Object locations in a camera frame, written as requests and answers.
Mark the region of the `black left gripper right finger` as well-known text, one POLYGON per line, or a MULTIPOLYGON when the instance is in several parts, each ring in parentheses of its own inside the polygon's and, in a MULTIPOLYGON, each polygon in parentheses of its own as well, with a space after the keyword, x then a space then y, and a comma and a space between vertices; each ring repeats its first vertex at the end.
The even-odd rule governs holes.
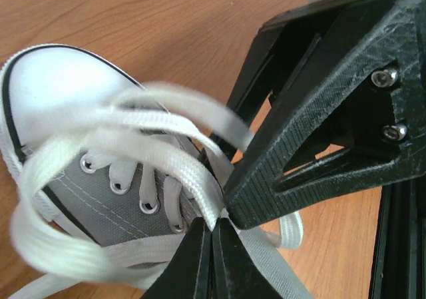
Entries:
POLYGON ((281 296, 260 274, 227 218, 212 233, 212 297, 274 299, 281 296))

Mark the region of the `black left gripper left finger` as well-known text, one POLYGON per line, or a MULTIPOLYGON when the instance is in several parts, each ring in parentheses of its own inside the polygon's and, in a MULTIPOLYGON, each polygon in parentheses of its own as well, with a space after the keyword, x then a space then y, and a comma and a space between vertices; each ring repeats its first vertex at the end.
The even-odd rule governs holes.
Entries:
POLYGON ((195 218, 164 272, 143 299, 207 299, 211 297, 212 233, 195 218))

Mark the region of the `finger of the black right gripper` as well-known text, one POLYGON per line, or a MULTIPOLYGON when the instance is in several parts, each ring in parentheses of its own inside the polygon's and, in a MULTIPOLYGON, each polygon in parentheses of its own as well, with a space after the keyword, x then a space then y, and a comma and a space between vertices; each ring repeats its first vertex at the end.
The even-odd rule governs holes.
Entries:
POLYGON ((279 14, 258 31, 228 107, 245 123, 267 96, 272 110, 240 165, 365 164, 342 108, 366 77, 353 59, 361 35, 349 27, 358 1, 318 1, 279 14))
POLYGON ((224 189, 249 229, 425 174, 425 0, 325 0, 258 31, 229 105, 272 107, 224 189))

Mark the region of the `white shoelace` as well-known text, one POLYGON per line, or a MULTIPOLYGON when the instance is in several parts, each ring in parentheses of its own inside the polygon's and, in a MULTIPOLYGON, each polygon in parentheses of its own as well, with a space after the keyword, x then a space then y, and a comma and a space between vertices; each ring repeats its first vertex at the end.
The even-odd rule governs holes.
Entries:
POLYGON ((181 194, 195 200, 209 230, 226 218, 222 190, 234 167, 200 125, 240 151, 254 138, 234 112, 214 99, 160 82, 124 91, 88 112, 60 107, 50 110, 47 120, 33 121, 31 154, 13 171, 20 201, 11 219, 11 240, 21 258, 43 275, 15 297, 46 298, 81 282, 125 282, 148 290, 186 234, 181 194), (52 228, 57 214, 39 196, 81 152, 93 170, 109 167, 110 184, 119 193, 141 168, 139 201, 151 207, 158 205, 155 173, 163 172, 172 233, 102 247, 52 228))

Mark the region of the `grey canvas sneaker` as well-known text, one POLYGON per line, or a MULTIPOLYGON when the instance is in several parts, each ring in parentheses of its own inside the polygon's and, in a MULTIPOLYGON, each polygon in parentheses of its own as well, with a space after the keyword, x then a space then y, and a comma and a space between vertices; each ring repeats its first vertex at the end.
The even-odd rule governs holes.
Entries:
POLYGON ((232 170, 206 127, 236 148, 252 135, 226 107, 104 58, 29 47, 1 69, 1 153, 17 182, 17 251, 176 248, 190 223, 214 228, 232 170))

